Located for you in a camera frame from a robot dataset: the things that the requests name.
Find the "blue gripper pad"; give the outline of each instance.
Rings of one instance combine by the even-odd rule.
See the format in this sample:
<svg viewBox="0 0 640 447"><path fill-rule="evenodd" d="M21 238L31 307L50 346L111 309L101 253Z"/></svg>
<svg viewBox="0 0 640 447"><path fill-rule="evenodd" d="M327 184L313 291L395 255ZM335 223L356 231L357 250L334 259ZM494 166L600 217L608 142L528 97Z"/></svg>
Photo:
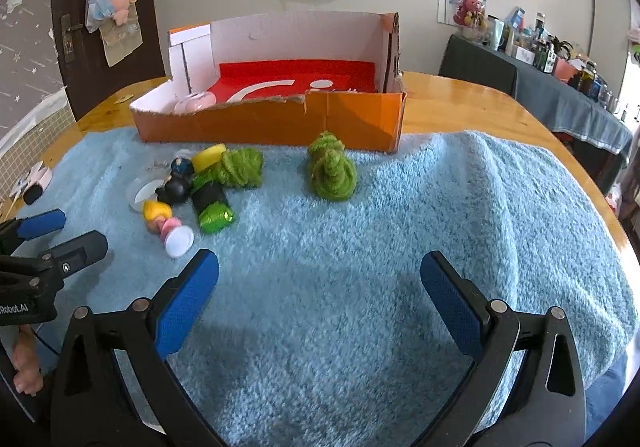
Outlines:
<svg viewBox="0 0 640 447"><path fill-rule="evenodd" d="M216 287L219 274L216 254L210 250L198 250L182 273L169 279L158 290L154 306L159 305L161 310L156 317L155 346L162 360L182 347Z"/></svg>
<svg viewBox="0 0 640 447"><path fill-rule="evenodd" d="M53 231L62 230L65 227L65 223L65 213L59 208L56 208L55 210L23 219L18 227L18 237L25 241L35 239L36 237L44 236Z"/></svg>
<svg viewBox="0 0 640 447"><path fill-rule="evenodd" d="M489 326L484 296L471 281L462 279L440 252L424 256L420 279L458 349L479 362L485 327Z"/></svg>

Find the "wooden door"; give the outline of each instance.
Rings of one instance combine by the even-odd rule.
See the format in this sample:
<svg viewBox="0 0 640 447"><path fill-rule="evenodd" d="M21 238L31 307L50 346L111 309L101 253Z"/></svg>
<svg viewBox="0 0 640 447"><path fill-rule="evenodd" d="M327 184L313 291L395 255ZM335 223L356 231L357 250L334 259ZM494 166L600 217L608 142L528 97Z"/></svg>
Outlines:
<svg viewBox="0 0 640 447"><path fill-rule="evenodd" d="M154 0L138 0L136 3L143 43L131 55L108 67L100 32L90 34L83 27L71 32L75 58L70 63L65 62L61 18L70 14L72 26L84 24L85 2L51 0L58 63L76 120L125 86L164 76Z"/></svg>

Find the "wallpaper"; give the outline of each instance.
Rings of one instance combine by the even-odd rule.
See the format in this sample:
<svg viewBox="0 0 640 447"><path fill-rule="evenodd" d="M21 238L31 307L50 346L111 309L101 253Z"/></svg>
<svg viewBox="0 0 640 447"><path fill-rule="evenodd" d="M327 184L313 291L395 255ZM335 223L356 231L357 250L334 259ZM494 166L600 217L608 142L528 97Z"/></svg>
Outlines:
<svg viewBox="0 0 640 447"><path fill-rule="evenodd" d="M62 87L50 0L0 0L0 138Z"/></svg>

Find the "pink stuffed toy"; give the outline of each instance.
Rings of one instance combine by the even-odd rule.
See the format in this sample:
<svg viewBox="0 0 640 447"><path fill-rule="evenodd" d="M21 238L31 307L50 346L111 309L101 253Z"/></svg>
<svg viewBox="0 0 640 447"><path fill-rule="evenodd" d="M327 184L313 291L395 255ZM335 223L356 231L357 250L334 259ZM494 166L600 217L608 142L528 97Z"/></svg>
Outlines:
<svg viewBox="0 0 640 447"><path fill-rule="evenodd" d="M111 18L115 21L117 26L126 24L129 20L129 5L134 4L137 0L111 0L113 7L116 11Z"/></svg>
<svg viewBox="0 0 640 447"><path fill-rule="evenodd" d="M467 17L482 11L482 1L464 0L458 7L458 11L453 16L453 21L460 26L469 26Z"/></svg>

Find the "white logo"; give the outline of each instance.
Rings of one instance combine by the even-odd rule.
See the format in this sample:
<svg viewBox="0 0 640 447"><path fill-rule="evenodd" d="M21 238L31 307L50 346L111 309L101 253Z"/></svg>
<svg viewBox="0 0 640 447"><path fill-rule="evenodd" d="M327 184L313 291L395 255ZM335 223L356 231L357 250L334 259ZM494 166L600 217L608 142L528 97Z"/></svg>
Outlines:
<svg viewBox="0 0 640 447"><path fill-rule="evenodd" d="M0 305L0 315L6 315L7 313L24 313L28 312L29 308L24 302L20 304L14 304L13 306Z"/></svg>

